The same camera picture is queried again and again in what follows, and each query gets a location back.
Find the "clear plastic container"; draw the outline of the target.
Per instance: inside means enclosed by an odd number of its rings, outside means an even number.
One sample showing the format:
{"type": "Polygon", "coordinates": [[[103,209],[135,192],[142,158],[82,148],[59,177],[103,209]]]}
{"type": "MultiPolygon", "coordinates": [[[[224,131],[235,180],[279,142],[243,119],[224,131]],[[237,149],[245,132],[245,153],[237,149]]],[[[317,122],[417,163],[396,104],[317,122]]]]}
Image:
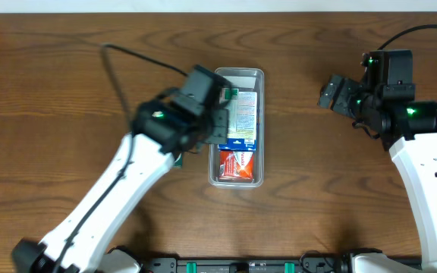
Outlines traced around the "clear plastic container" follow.
{"type": "Polygon", "coordinates": [[[215,73],[231,82],[231,87],[257,92],[257,146],[253,152],[253,179],[228,180],[219,178],[220,152],[218,145],[209,149],[209,182],[215,187],[231,189],[252,189],[259,187],[264,178],[264,73],[258,68],[220,67],[215,73]]]}

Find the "dark green square box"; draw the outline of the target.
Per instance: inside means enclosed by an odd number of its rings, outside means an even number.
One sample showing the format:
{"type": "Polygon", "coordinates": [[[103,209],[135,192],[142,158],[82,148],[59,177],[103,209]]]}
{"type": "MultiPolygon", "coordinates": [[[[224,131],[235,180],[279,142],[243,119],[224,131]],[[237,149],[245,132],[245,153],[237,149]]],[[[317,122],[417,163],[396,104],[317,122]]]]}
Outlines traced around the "dark green square box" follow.
{"type": "Polygon", "coordinates": [[[182,167],[183,167],[183,154],[180,153],[174,161],[173,168],[182,168],[182,167]]]}

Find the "red orange box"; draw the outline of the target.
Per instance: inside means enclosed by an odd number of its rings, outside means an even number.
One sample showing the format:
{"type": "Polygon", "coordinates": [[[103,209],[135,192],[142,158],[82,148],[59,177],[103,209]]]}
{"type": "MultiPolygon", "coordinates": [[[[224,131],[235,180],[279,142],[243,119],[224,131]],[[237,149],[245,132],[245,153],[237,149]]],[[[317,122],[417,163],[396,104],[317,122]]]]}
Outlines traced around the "red orange box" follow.
{"type": "Polygon", "coordinates": [[[252,180],[253,161],[253,152],[222,150],[218,177],[228,180],[252,180]]]}

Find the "white green medicine box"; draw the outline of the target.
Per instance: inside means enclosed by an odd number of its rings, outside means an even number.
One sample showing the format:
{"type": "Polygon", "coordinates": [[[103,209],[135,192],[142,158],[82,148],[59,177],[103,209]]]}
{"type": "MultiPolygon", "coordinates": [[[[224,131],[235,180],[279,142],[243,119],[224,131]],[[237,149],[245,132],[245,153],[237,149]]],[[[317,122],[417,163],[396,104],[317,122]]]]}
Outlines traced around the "white green medicine box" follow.
{"type": "Polygon", "coordinates": [[[228,110],[228,132],[235,132],[237,129],[237,106],[238,88],[223,88],[221,91],[220,104],[225,103],[228,110]]]}

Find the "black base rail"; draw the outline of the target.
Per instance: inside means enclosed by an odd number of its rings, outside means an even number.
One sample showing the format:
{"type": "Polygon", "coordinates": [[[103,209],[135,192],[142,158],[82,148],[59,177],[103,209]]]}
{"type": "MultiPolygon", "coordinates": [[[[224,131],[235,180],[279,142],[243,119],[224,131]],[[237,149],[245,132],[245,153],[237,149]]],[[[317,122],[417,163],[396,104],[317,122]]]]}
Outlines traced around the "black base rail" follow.
{"type": "Polygon", "coordinates": [[[136,273],[317,273],[352,272],[349,258],[335,258],[320,254],[305,255],[299,259],[176,259],[156,258],[148,261],[132,260],[118,268],[105,266],[101,272],[136,273]]]}

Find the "blue tall box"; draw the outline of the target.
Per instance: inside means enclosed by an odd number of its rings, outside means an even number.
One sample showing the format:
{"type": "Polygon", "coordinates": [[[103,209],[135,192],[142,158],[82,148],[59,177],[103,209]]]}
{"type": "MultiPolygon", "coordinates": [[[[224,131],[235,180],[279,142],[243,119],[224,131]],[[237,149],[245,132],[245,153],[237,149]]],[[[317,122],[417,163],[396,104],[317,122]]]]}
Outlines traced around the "blue tall box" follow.
{"type": "Polygon", "coordinates": [[[218,148],[220,150],[256,150],[258,114],[257,106],[257,92],[239,89],[237,106],[237,129],[235,132],[228,132],[227,143],[218,145],[218,148]]]}

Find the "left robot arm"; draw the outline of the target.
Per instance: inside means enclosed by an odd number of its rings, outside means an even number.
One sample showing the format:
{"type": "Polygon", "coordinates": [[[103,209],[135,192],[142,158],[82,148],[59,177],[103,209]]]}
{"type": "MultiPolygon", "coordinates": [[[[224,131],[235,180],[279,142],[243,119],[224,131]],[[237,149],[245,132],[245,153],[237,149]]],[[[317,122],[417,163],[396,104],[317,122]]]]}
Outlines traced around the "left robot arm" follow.
{"type": "Polygon", "coordinates": [[[147,191],[183,152],[225,139],[225,104],[180,105],[157,99],[137,109],[118,151],[73,212],[41,241],[22,239],[11,258],[18,272],[139,272],[130,253],[108,249],[147,191]]]}

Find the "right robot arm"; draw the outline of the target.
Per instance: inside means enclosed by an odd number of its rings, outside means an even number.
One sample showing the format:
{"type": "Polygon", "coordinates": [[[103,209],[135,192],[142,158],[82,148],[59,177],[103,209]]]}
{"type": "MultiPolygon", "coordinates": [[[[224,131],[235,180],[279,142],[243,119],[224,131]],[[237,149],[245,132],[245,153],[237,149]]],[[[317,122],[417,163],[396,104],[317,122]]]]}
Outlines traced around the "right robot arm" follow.
{"type": "Polygon", "coordinates": [[[410,78],[369,85],[332,75],[318,104],[373,131],[395,164],[421,245],[421,272],[437,272],[437,103],[417,102],[410,78]]]}

